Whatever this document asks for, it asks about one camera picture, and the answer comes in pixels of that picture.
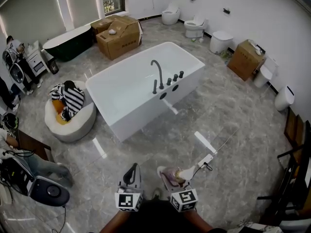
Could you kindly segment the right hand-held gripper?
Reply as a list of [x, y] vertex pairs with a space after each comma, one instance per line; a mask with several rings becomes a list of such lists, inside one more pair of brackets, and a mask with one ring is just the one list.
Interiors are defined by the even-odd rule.
[[169, 202], [179, 213], [194, 210], [198, 202], [198, 196], [196, 189], [191, 185], [191, 180], [179, 180], [178, 183], [173, 185], [170, 181], [170, 170], [166, 166], [157, 168], [157, 174], [164, 182], [169, 194]]

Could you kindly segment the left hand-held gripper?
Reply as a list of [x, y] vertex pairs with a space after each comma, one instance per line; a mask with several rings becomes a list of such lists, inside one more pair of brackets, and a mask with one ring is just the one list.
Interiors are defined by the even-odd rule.
[[137, 212], [143, 201], [140, 166], [127, 167], [118, 177], [115, 205], [123, 212]]

